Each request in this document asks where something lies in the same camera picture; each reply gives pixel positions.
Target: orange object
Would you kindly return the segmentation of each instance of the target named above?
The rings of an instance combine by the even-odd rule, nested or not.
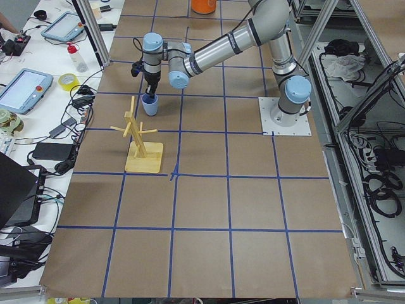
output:
[[[213,13],[216,9],[216,0],[191,0],[191,9],[202,15]]]

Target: white bottle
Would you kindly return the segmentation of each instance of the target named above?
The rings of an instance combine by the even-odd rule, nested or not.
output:
[[[70,42],[68,42],[68,52],[78,72],[83,73],[89,69],[86,62],[84,62],[82,55],[78,52],[78,49]]]

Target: blue joint cap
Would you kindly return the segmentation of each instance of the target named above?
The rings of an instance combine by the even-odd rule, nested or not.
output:
[[[190,78],[180,71],[169,72],[169,82],[175,89],[184,89],[188,86]]]
[[[191,52],[192,52],[191,44],[183,42],[183,45],[184,45],[185,51],[188,52],[189,54],[191,54]]]
[[[299,75],[291,77],[285,85],[285,95],[297,105],[305,103],[311,95],[311,91],[311,83]]]
[[[144,51],[151,52],[159,49],[163,44],[163,38],[157,33],[147,33],[144,36]]]

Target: robotic arm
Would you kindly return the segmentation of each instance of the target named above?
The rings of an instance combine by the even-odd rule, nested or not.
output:
[[[254,13],[252,18],[233,31],[195,52],[190,44],[164,41],[156,33],[144,36],[143,57],[133,64],[132,75],[144,72],[146,93],[153,98],[161,77],[161,62],[169,62],[170,85],[176,89],[187,87],[190,78],[243,52],[252,46],[269,43],[273,56],[273,72],[282,97],[273,109],[273,120],[286,127],[293,125],[303,104],[311,93],[311,84],[297,71],[291,53],[286,23],[289,5],[286,0],[248,0]]]

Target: tape roll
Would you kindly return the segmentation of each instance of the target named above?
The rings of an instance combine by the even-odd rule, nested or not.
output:
[[[79,88],[80,82],[75,74],[63,74],[59,77],[58,84],[62,87],[64,91],[70,92],[73,88]]]

